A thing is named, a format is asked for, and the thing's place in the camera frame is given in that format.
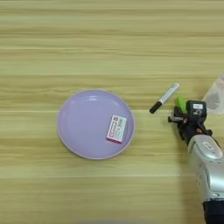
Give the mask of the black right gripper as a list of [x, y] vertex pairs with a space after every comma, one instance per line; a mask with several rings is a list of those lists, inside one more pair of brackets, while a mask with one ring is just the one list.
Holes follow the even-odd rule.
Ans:
[[194, 117], [194, 118], [184, 118], [184, 114], [180, 107], [175, 106], [171, 115], [168, 117], [169, 123], [178, 123], [178, 132], [180, 137], [186, 144], [190, 143], [190, 140], [197, 135], [211, 136], [213, 132], [207, 129], [204, 125], [204, 118]]

